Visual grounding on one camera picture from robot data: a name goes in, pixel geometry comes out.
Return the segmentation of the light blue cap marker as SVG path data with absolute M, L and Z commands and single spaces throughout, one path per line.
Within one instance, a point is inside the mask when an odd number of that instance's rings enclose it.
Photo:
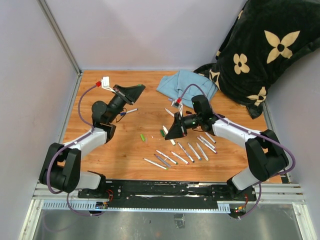
M 196 150 L 193 148 L 193 146 L 188 142 L 188 147 L 191 149 L 191 151 L 193 152 L 193 154 L 196 156 L 196 158 L 201 161 L 202 158 L 200 157 L 200 155 L 196 152 Z

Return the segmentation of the magenta cap marker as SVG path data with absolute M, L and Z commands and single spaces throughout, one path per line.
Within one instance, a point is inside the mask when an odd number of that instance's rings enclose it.
M 211 147 L 208 143 L 206 143 L 204 140 L 202 140 L 200 137 L 197 137 L 197 139 L 203 144 L 205 145 L 207 148 L 209 148 L 212 152 L 214 152 L 215 154 L 217 154 L 217 151 Z

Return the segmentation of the red pink cap marker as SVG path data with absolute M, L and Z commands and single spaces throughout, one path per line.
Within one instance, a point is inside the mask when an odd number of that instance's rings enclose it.
M 179 160 L 181 160 L 183 163 L 185 163 L 186 165 L 189 165 L 190 163 L 185 160 L 184 158 L 182 158 L 180 155 L 178 155 L 177 153 L 170 151 L 172 153 L 173 156 L 175 156 L 176 158 L 178 158 Z

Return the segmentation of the navy green marker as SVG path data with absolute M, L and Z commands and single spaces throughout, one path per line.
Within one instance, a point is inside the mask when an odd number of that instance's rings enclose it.
M 137 108 L 134 108 L 134 109 L 131 109 L 131 110 L 127 110 L 127 111 L 123 111 L 123 112 L 120 113 L 120 116 L 122 117 L 122 116 L 125 116 L 125 115 L 127 115 L 129 113 L 133 113 L 133 112 L 136 112 L 136 111 L 138 111 Z

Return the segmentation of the dark blue cap marker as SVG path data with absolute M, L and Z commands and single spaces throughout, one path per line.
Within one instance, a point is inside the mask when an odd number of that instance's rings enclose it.
M 191 157 L 191 155 L 187 152 L 187 150 L 182 146 L 182 144 L 179 142 L 177 142 L 177 144 L 183 150 L 183 152 L 186 154 L 186 156 L 191 160 L 191 162 L 195 163 L 195 160 Z

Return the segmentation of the green cap marker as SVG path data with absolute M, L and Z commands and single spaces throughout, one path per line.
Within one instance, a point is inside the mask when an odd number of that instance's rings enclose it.
M 162 155 L 163 157 L 165 157 L 166 159 L 170 160 L 173 164 L 178 165 L 178 163 L 173 160 L 172 158 L 170 158 L 168 155 L 164 154 L 163 152 L 159 151 L 159 150 L 155 150 L 157 153 L 159 153 L 160 155 Z

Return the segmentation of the pink marker pen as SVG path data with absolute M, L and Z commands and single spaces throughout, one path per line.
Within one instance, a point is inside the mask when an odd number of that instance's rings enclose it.
M 211 144 L 208 140 L 206 140 L 203 136 L 199 136 L 200 137 L 200 139 L 202 139 L 206 144 L 208 144 L 212 149 L 215 149 L 216 147 L 213 145 L 213 144 Z

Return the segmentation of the white slim marker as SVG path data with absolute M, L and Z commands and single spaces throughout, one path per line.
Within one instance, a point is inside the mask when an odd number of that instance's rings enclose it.
M 199 149 L 199 151 L 201 152 L 201 154 L 203 155 L 204 159 L 208 162 L 209 158 L 206 155 L 206 153 L 204 152 L 204 150 L 202 149 L 202 147 L 200 146 L 200 144 L 197 142 L 196 145 L 197 145 L 197 148 Z

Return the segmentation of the black marker pen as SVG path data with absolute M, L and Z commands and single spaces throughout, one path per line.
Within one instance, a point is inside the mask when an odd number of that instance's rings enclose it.
M 216 140 L 208 132 L 205 132 L 205 134 L 214 144 L 216 144 Z

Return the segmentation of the lavender marker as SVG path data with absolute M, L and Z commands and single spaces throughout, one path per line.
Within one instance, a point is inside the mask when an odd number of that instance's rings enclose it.
M 156 156 L 157 159 L 159 159 L 159 160 L 160 160 L 163 164 L 165 164 L 168 168 L 171 167 L 171 165 L 170 165 L 168 162 L 166 162 L 166 160 L 163 159 L 161 156 L 159 156 L 159 155 L 157 155 L 157 154 L 154 154 L 154 155 Z

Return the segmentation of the light green pen cap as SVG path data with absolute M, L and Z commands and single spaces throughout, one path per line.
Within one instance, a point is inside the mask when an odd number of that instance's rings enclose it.
M 141 140 L 142 140 L 143 142 L 145 142 L 145 141 L 146 141 L 146 139 L 145 139 L 145 137 L 144 137 L 144 135 L 143 135 L 143 134 L 140 134 L 140 138 L 141 138 Z

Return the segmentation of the light green marker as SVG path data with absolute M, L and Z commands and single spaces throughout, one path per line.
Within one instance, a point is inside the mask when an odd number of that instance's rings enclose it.
M 156 163 L 156 162 L 154 162 L 154 161 L 152 161 L 152 160 L 149 160 L 149 159 L 147 159 L 147 158 L 142 158 L 142 159 L 143 159 L 144 161 L 146 161 L 146 162 L 154 165 L 154 166 L 157 166 L 157 167 L 161 168 L 161 169 L 168 170 L 167 167 L 162 166 L 162 165 L 160 165 L 160 164 L 158 164 L 158 163 Z

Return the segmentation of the grey blue cap marker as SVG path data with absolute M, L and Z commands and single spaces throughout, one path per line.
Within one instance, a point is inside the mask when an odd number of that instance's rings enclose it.
M 165 111 L 172 117 L 175 117 L 174 113 L 172 113 L 170 110 L 168 110 L 167 108 L 165 108 Z

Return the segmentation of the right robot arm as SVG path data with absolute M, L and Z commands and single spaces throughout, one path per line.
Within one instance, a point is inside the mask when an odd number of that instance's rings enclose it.
M 191 102 L 194 114 L 183 116 L 179 112 L 175 113 L 165 139 L 183 138 L 188 134 L 188 129 L 200 127 L 205 133 L 227 139 L 245 149 L 247 168 L 226 182 L 226 193 L 230 199 L 240 199 L 247 188 L 265 182 L 289 165 L 285 153 L 287 149 L 279 143 L 272 130 L 252 130 L 214 113 L 204 95 L 194 96 Z

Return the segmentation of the aluminium corner post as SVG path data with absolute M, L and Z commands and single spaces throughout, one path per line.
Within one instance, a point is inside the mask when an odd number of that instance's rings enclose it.
M 68 58 L 69 62 L 72 65 L 72 68 L 74 69 L 74 71 L 76 72 L 77 76 L 80 76 L 82 74 L 82 70 L 79 67 L 79 64 L 76 61 L 76 58 L 74 57 L 51 9 L 49 4 L 47 3 L 46 0 L 36 0 L 36 2 L 38 3 L 40 9 L 42 10 L 44 16 L 46 17 L 49 25 L 51 26 L 58 42 L 60 43 L 66 57 Z

